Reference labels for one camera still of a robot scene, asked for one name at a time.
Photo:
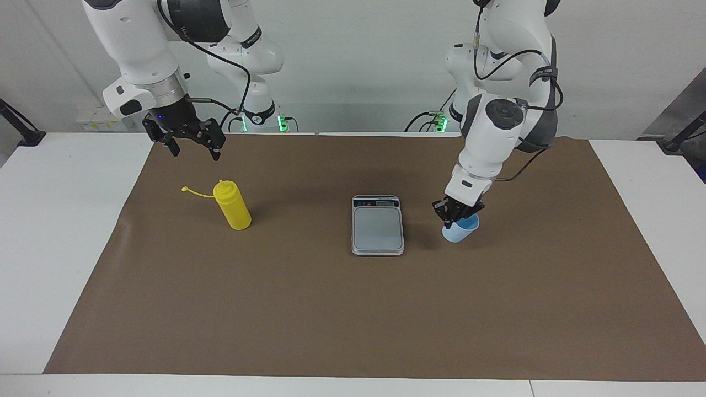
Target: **white wall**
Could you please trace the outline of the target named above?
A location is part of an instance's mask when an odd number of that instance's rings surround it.
[[[0,1],[0,97],[51,131],[76,129],[76,107],[100,103],[24,0]]]
[[[57,119],[49,130],[65,129],[74,117],[65,99],[99,93],[118,68],[91,30],[80,0],[12,1],[24,2],[90,90],[82,81],[67,83],[71,91],[43,90],[57,70],[39,53],[34,57],[43,61],[31,71],[41,78],[15,67],[0,74],[0,83],[23,80],[18,87],[31,93],[23,100],[50,102],[47,109]],[[470,0],[253,0],[253,7],[286,55],[282,72],[268,78],[275,99],[309,131],[399,131],[415,114],[438,107],[453,89],[444,54],[454,43],[469,41],[477,12]],[[567,95],[559,133],[635,138],[643,132],[704,67],[704,16],[703,0],[563,1],[548,19]],[[2,40],[3,58],[7,50],[26,51],[26,41]],[[200,53],[184,43],[171,46],[183,71],[193,75],[193,95],[237,102]],[[222,114],[200,106],[202,115]]]
[[[0,119],[0,167],[10,158],[15,145],[20,141],[20,135],[4,119]]]

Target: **light blue cup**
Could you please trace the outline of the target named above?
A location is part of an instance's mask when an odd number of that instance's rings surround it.
[[[475,232],[480,225],[481,218],[478,217],[478,214],[475,214],[470,218],[465,218],[453,223],[450,229],[442,227],[441,232],[444,238],[449,242],[457,243],[463,241],[463,239]]]

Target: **scale platform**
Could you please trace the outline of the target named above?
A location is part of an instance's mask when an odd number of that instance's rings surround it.
[[[402,209],[397,196],[355,196],[352,251],[360,256],[399,256],[405,251]]]

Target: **yellow bottle lid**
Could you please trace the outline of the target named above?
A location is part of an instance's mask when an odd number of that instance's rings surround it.
[[[240,197],[240,189],[233,181],[220,180],[213,187],[213,196],[221,204],[230,204]]]

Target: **black cable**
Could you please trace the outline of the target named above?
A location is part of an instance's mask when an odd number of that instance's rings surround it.
[[[443,108],[446,107],[446,105],[449,103],[449,101],[451,100],[451,98],[453,98],[453,95],[454,95],[454,94],[456,94],[456,88],[454,88],[453,91],[451,91],[451,94],[449,94],[448,98],[446,98],[446,101],[443,103],[443,105],[441,105],[441,107],[439,107],[439,112],[443,111]],[[426,128],[426,132],[429,132],[430,129],[431,129],[431,125],[429,125],[429,126]]]
[[[192,47],[196,48],[197,50],[199,50],[207,55],[210,55],[220,61],[223,61],[226,64],[229,64],[229,65],[235,66],[239,69],[242,69],[242,71],[245,72],[246,76],[248,77],[248,82],[245,85],[245,91],[243,91],[243,98],[240,101],[240,107],[238,108],[238,113],[243,112],[245,110],[245,99],[248,97],[248,91],[250,91],[250,82],[252,81],[252,76],[250,75],[250,71],[245,66],[242,66],[241,64],[233,62],[229,59],[225,59],[224,57],[221,57],[220,55],[216,55],[216,54],[212,53],[211,51],[203,48],[202,46],[196,44],[188,36],[183,34],[183,32],[177,30],[177,28],[174,26],[174,24],[172,24],[172,22],[170,22],[169,19],[167,18],[167,14],[164,13],[164,9],[162,7],[161,1],[157,2],[157,9],[159,9],[160,15],[162,16],[162,20],[164,20],[164,23],[166,23],[184,42],[189,43]],[[225,119],[223,119],[223,121],[221,122],[221,127],[223,126],[224,123],[225,123]]]
[[[540,150],[539,152],[537,152],[534,156],[532,156],[532,158],[529,159],[529,161],[527,162],[527,164],[525,164],[525,166],[522,167],[522,169],[520,169],[520,171],[517,172],[517,174],[515,174],[514,177],[511,177],[511,178],[498,178],[498,179],[495,180],[495,182],[510,182],[510,181],[515,180],[517,177],[519,177],[519,176],[530,166],[530,164],[532,164],[533,161],[535,161],[542,153],[546,152],[547,150],[549,150],[549,148],[542,149],[542,150]]]
[[[409,122],[407,125],[407,128],[405,128],[405,132],[409,132],[409,129],[412,127],[412,124],[414,124],[415,121],[421,119],[424,116],[433,116],[431,112],[424,112],[424,113],[419,113],[417,116],[414,116],[414,118]]]
[[[5,103],[5,107],[7,107],[8,109],[10,109],[10,111],[11,111],[12,113],[14,113],[17,117],[19,117],[19,118],[21,118],[22,120],[24,120],[25,123],[29,124],[35,131],[39,131],[39,129],[38,129],[34,124],[32,124],[32,122],[31,122],[27,117],[25,117],[24,114],[20,113],[20,111],[18,111],[18,110],[15,109],[14,107],[12,107],[12,105],[10,105],[9,103],[7,103],[7,102],[4,102],[4,103]]]
[[[559,94],[559,103],[556,104],[554,107],[539,107],[539,106],[527,106],[528,109],[532,110],[544,110],[548,112],[552,112],[554,110],[557,110],[561,105],[564,104],[564,92],[561,90],[561,87],[559,86],[558,81],[554,77],[550,78],[551,79],[551,86],[556,89],[556,92]]]
[[[688,141],[689,139],[698,138],[699,136],[702,136],[702,135],[704,135],[704,134],[706,134],[706,131],[702,131],[702,132],[700,132],[700,133],[698,133],[698,134],[696,134],[696,135],[692,135],[692,136],[688,137],[687,139],[684,139],[684,141]]]
[[[299,122],[297,121],[297,119],[295,119],[294,117],[285,117],[285,120],[294,120],[294,123],[297,125],[297,132],[299,132]]]
[[[478,74],[478,62],[476,61],[477,55],[476,55],[475,52],[474,52],[474,54],[473,54],[473,69],[474,69],[474,71],[475,71],[475,73],[476,73],[476,78],[477,78],[478,80],[486,80],[486,79],[489,78],[490,76],[494,75],[495,72],[497,72],[498,70],[500,70],[500,68],[502,68],[503,66],[505,66],[509,61],[512,61],[513,59],[519,57],[520,55],[524,55],[524,54],[538,54],[538,55],[544,55],[544,54],[542,54],[542,52],[539,51],[538,49],[524,49],[524,50],[522,50],[522,51],[520,51],[520,52],[517,52],[517,53],[511,55],[511,56],[510,56],[509,58],[507,58],[505,61],[503,61],[502,63],[500,63],[495,69],[493,69],[490,73],[488,73],[487,75],[481,77],[481,75]]]
[[[422,124],[421,127],[419,127],[419,131],[417,131],[417,132],[421,132],[421,130],[423,130],[425,126],[429,126],[429,129],[430,129],[431,126],[433,126],[434,124],[436,124],[436,122],[433,120],[430,122],[426,122],[426,123]]]
[[[241,117],[234,117],[233,119],[230,119],[230,122],[228,123],[228,132],[231,132],[231,125],[233,125],[233,122],[242,122],[243,119]]]
[[[474,39],[474,41],[475,41],[475,40],[479,40],[479,38],[480,38],[481,15],[482,15],[482,14],[483,14],[483,7],[481,7],[481,8],[478,10],[478,19],[476,20],[476,38]],[[473,48],[473,71],[476,73],[476,78],[477,78],[478,80],[481,80],[481,81],[482,81],[482,80],[486,80],[486,79],[489,78],[490,76],[494,75],[495,72],[497,72],[498,70],[500,70],[500,68],[502,68],[503,66],[505,66],[509,61],[512,61],[513,59],[519,57],[520,55],[524,55],[524,54],[537,54],[537,55],[541,56],[542,59],[544,59],[544,54],[543,54],[541,51],[539,51],[539,50],[537,50],[537,49],[525,49],[525,50],[523,50],[523,51],[520,51],[520,52],[518,52],[518,53],[516,53],[516,54],[511,55],[509,58],[507,58],[505,61],[501,62],[501,63],[498,65],[498,67],[496,67],[495,69],[493,69],[493,71],[491,71],[491,72],[488,73],[487,75],[481,76],[481,75],[478,73],[478,49],[476,48],[477,44],[478,44],[477,42],[474,42],[474,46],[473,46],[473,47],[474,47],[474,48]]]
[[[225,121],[226,121],[226,119],[228,119],[229,114],[232,114],[236,117],[240,115],[240,113],[238,113],[236,109],[231,109],[225,103],[220,102],[218,100],[215,100],[213,98],[189,98],[189,102],[192,102],[192,103],[213,103],[213,104],[216,104],[216,105],[226,109],[228,111],[228,113],[225,114],[225,117],[223,117],[223,120],[221,120],[220,124],[218,124],[221,127],[221,129],[223,129],[223,126],[225,125]]]

